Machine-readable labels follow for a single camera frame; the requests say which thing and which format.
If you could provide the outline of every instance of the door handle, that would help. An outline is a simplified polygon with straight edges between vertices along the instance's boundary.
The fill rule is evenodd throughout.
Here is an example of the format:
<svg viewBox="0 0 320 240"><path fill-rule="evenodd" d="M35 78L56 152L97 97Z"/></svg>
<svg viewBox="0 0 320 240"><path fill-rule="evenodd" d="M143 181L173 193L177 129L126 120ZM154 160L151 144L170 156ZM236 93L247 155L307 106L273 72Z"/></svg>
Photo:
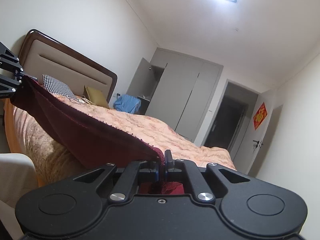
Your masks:
<svg viewBox="0 0 320 240"><path fill-rule="evenodd" d="M252 141L257 143L256 148L258 148L258 145L259 145L260 141L255 141L255 140L252 140Z"/></svg>

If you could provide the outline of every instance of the wooden headboard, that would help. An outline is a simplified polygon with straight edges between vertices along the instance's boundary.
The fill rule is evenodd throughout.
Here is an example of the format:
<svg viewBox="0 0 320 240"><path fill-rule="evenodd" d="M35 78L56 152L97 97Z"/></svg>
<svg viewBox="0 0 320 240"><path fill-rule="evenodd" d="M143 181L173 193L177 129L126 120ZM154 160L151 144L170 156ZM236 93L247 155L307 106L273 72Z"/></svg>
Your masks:
<svg viewBox="0 0 320 240"><path fill-rule="evenodd" d="M47 74L66 83L75 95L83 95L84 85L101 90L110 101L117 75L38 30L30 30L19 52L24 72L38 78Z"/></svg>

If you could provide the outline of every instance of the wardrobe door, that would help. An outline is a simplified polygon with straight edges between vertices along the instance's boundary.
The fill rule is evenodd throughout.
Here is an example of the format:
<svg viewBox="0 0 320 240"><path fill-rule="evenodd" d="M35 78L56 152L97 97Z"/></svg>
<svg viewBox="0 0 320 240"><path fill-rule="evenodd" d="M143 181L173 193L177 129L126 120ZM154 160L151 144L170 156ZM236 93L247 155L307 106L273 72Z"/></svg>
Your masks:
<svg viewBox="0 0 320 240"><path fill-rule="evenodd" d="M167 52L157 48L155 53L153 54L150 64L156 67L165 68L167 66L167 63L169 62L171 54L171 52Z"/></svg>
<svg viewBox="0 0 320 240"><path fill-rule="evenodd" d="M171 53L146 115L176 129L203 62Z"/></svg>
<svg viewBox="0 0 320 240"><path fill-rule="evenodd" d="M150 96L155 84L156 79L151 64L142 58L131 80L127 94L133 97Z"/></svg>
<svg viewBox="0 0 320 240"><path fill-rule="evenodd" d="M176 128L176 133L191 141L205 111L219 74L220 65L204 62L194 84L186 107Z"/></svg>

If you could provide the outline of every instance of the red decoration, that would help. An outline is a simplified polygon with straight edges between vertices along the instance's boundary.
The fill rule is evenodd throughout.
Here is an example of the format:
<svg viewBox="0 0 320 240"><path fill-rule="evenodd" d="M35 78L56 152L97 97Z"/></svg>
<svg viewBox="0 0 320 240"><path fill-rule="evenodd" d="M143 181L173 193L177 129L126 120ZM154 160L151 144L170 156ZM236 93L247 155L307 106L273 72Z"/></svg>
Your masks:
<svg viewBox="0 0 320 240"><path fill-rule="evenodd" d="M260 126L267 115L268 113L266 110L266 105L263 102L263 104L260 106L257 113L253 117L254 130L256 130Z"/></svg>

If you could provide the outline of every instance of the ceiling molding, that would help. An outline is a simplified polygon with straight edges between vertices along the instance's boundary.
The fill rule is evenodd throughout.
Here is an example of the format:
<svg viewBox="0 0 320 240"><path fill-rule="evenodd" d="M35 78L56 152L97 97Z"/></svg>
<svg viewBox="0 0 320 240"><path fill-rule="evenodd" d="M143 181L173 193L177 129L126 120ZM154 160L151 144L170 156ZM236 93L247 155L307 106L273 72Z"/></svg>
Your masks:
<svg viewBox="0 0 320 240"><path fill-rule="evenodd" d="M226 60L223 59L218 59L216 57L212 57L211 55L208 54L204 54L201 52L191 52L189 50L181 50L181 49L177 49L177 48L173 48L170 46L165 46L165 47L161 47L164 50L172 50L172 51L176 51L182 54L187 54L193 57L197 57L200 59L204 59L207 60L209 62L213 62L219 65L222 65L224 68L230 68L232 69L232 71L239 73L239 75L246 75L248 76L250 79L252 79L253 81L259 82L267 87L269 87L270 89L277 89L279 87L279 83L275 82L275 80L273 80L272 78L269 78L265 75L261 75L260 73L256 73L256 72L252 72L252 71L248 71L245 67L243 66L239 66L236 64L233 64L232 62L227 62Z"/></svg>
<svg viewBox="0 0 320 240"><path fill-rule="evenodd" d="M150 27L148 28L145 24L145 21L141 17L140 15L142 14L142 12L138 9L138 7L132 2L132 0L126 0L126 2L129 4L129 6L131 7L131 9L134 11L134 13L137 15L137 17L140 19L140 21L142 22L142 24L145 26L146 30L148 31L152 41L154 42L154 44L159 47L159 43L157 41L157 39L155 38L155 34L153 31L150 31Z"/></svg>
<svg viewBox="0 0 320 240"><path fill-rule="evenodd" d="M320 39L317 42L317 44L311 49L303 58L302 61L300 61L292 70L291 74L287 75L286 78L283 79L281 84L278 88L284 86L292 80L295 76L297 76L302 70L304 70L305 67L307 67L311 61L313 61L318 55L320 54Z"/></svg>

